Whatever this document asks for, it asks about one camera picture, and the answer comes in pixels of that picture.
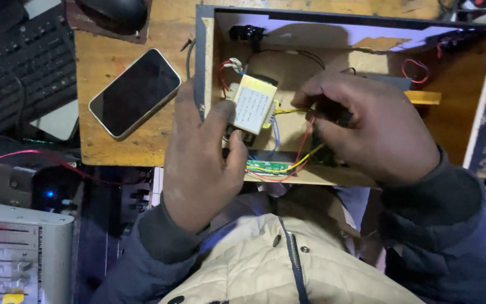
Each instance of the hand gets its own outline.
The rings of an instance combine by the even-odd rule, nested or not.
[[[320,95],[327,97],[320,103],[334,100],[353,116],[348,128],[342,128],[323,118],[330,113],[316,113],[314,127],[319,136],[342,160],[376,181],[414,182],[440,162],[436,143],[421,117],[395,87],[327,70],[307,81],[292,105],[309,108]]]
[[[164,161],[163,196],[172,220],[197,233],[241,190],[247,148],[241,131],[233,132],[225,162],[221,141],[235,104],[230,100],[216,104],[202,123],[193,96],[191,79],[175,97],[176,112]]]

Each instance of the phone screen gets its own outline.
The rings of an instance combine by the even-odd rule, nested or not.
[[[181,78],[155,49],[148,50],[89,104],[112,134],[121,136],[179,87]]]

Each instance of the computer keyboard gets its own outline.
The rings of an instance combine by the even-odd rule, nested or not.
[[[74,51],[63,4],[0,36],[0,131],[76,99]]]

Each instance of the jacket cuff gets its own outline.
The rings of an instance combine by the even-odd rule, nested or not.
[[[166,210],[162,193],[160,204],[146,211],[138,222],[140,242],[145,250],[153,259],[166,264],[189,259],[206,238],[207,228],[195,235],[176,225]]]
[[[453,225],[475,215],[483,201],[483,186],[471,172],[449,163],[438,146],[440,163],[415,183],[384,187],[386,210],[417,225]]]

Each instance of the mouse pad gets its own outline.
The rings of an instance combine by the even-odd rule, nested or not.
[[[145,0],[147,5],[147,20],[144,27],[134,33],[133,35],[120,35],[110,30],[101,28],[89,18],[84,11],[76,4],[74,0],[66,0],[66,14],[67,21],[73,30],[81,30],[91,32],[93,34],[102,35],[110,38],[115,38],[123,41],[128,41],[137,44],[145,44],[147,40],[147,30],[149,28],[149,12],[151,9],[152,0]]]

